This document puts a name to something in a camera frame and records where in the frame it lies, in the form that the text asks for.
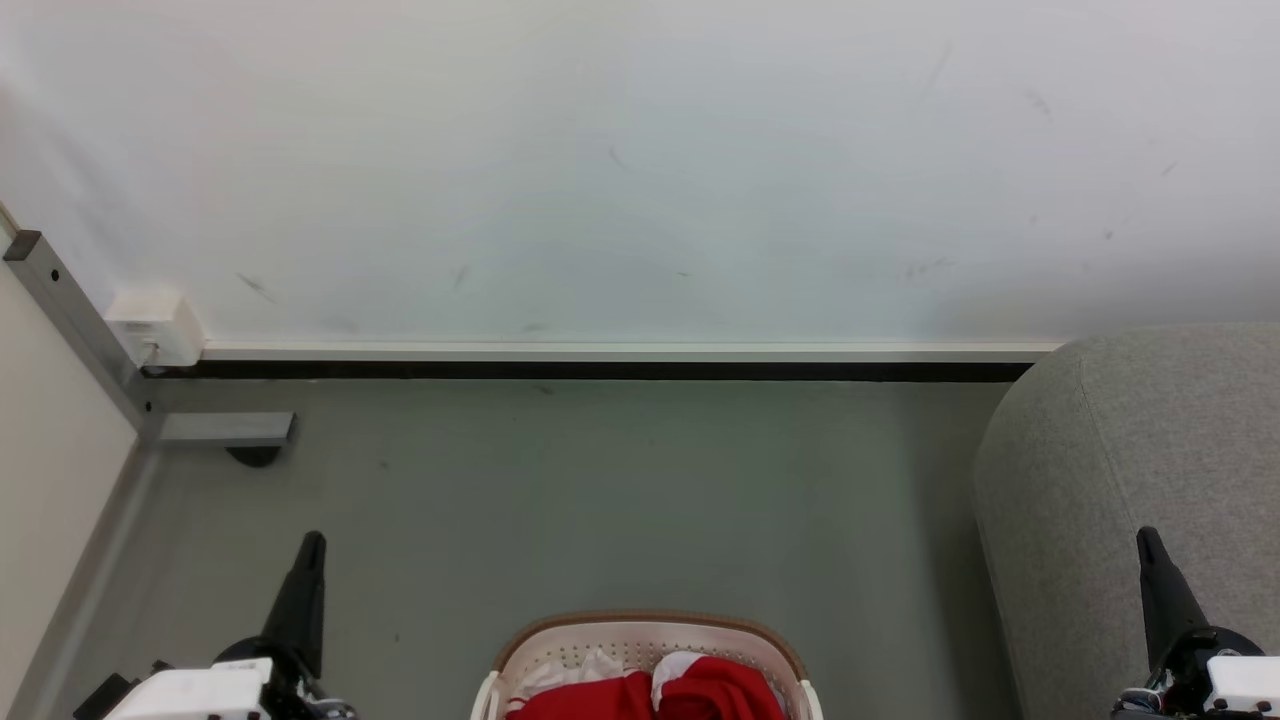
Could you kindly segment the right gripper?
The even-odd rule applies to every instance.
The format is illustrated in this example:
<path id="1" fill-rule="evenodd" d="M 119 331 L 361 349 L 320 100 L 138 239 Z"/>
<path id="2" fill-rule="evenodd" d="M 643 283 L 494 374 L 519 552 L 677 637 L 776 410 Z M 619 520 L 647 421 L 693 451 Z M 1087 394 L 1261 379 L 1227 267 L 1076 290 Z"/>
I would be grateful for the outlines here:
<path id="1" fill-rule="evenodd" d="M 1210 623 L 1155 527 L 1135 534 L 1151 674 L 1114 719 L 1277 719 L 1279 657 Z"/>

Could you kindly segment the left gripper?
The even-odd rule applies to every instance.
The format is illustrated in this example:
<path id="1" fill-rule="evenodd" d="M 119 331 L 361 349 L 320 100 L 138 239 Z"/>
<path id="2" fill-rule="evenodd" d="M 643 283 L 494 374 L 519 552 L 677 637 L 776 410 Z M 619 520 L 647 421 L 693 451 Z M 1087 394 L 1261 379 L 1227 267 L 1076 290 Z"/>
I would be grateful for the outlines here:
<path id="1" fill-rule="evenodd" d="M 133 685 L 106 719 L 356 719 L 324 691 L 326 538 L 303 536 L 262 628 L 207 667 L 164 669 Z"/>

